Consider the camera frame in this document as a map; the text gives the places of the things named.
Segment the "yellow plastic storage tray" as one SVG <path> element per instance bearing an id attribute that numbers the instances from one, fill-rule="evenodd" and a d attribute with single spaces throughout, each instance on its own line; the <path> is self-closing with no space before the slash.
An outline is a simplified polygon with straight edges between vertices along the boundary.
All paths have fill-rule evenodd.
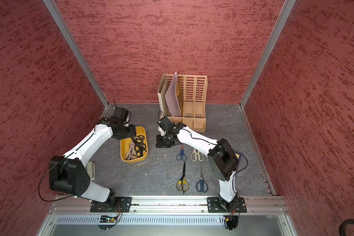
<path id="1" fill-rule="evenodd" d="M 121 140 L 121 159 L 126 163 L 136 163 L 147 158 L 148 144 L 145 129 L 136 127 L 136 136 Z"/>

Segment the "blue handled small scissors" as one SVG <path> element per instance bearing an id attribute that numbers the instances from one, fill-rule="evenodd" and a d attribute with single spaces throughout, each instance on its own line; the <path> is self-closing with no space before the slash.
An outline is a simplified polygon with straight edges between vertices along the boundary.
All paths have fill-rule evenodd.
<path id="1" fill-rule="evenodd" d="M 186 161 L 187 160 L 187 156 L 184 154 L 183 144 L 181 144 L 180 153 L 176 156 L 176 160 L 177 161 Z"/>

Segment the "cream handled kitchen scissors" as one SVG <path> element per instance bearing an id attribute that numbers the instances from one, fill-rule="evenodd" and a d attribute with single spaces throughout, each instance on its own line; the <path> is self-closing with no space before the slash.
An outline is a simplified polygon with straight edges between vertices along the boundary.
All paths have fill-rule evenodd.
<path id="1" fill-rule="evenodd" d="M 197 162 L 197 161 L 204 161 L 205 156 L 199 152 L 197 149 L 194 149 L 192 154 L 191 154 L 191 160 L 193 162 Z"/>

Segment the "yellow black handled scissors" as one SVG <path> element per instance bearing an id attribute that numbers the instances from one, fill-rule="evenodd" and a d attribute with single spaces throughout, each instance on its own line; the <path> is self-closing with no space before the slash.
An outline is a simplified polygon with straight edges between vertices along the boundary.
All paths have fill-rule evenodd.
<path id="1" fill-rule="evenodd" d="M 185 180 L 185 171 L 186 171 L 186 163 L 183 164 L 183 174 L 182 177 L 178 180 L 176 184 L 176 188 L 178 191 L 182 191 L 183 194 L 189 190 L 189 184 Z"/>

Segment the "dark blue handled scissors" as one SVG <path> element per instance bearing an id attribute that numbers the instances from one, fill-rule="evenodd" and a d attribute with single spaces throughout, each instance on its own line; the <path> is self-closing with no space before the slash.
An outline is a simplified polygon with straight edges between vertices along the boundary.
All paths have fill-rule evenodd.
<path id="1" fill-rule="evenodd" d="M 206 193 L 208 191 L 208 184 L 204 180 L 203 167 L 200 167 L 200 179 L 196 183 L 196 190 L 199 193 Z"/>

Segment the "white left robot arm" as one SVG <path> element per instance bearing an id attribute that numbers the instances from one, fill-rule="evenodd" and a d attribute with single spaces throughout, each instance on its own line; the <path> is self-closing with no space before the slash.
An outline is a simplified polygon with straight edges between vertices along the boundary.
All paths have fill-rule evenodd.
<path id="1" fill-rule="evenodd" d="M 109 139 L 122 140 L 136 136 L 136 126 L 111 118 L 102 118 L 75 147 L 49 162 L 51 190 L 104 203 L 113 191 L 91 181 L 86 166 L 92 156 Z"/>

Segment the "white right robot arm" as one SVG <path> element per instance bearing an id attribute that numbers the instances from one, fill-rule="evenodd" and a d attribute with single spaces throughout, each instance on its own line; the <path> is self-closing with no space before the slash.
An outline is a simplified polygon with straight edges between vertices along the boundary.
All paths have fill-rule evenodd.
<path id="1" fill-rule="evenodd" d="M 166 148 L 179 142 L 193 147 L 207 157 L 211 171 L 218 178 L 219 196 L 226 203 L 236 198 L 235 175 L 239 158 L 225 139 L 215 140 L 203 136 L 184 124 L 172 124 L 169 127 L 159 125 L 160 134 L 156 137 L 156 146 Z"/>

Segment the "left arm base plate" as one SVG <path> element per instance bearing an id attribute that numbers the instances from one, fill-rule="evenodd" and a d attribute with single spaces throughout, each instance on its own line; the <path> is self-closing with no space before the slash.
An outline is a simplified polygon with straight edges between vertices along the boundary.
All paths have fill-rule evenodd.
<path id="1" fill-rule="evenodd" d="M 110 213 L 110 212 L 129 212 L 132 197 L 110 197 L 106 202 L 93 201 L 90 212 Z"/>

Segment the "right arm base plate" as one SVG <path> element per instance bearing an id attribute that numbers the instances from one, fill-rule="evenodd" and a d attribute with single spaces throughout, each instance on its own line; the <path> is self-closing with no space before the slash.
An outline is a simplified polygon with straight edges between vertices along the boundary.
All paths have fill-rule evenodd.
<path id="1" fill-rule="evenodd" d="M 235 197 L 231 202 L 226 202 L 221 197 L 208 197 L 207 207 L 209 213 L 247 213 L 243 197 Z"/>

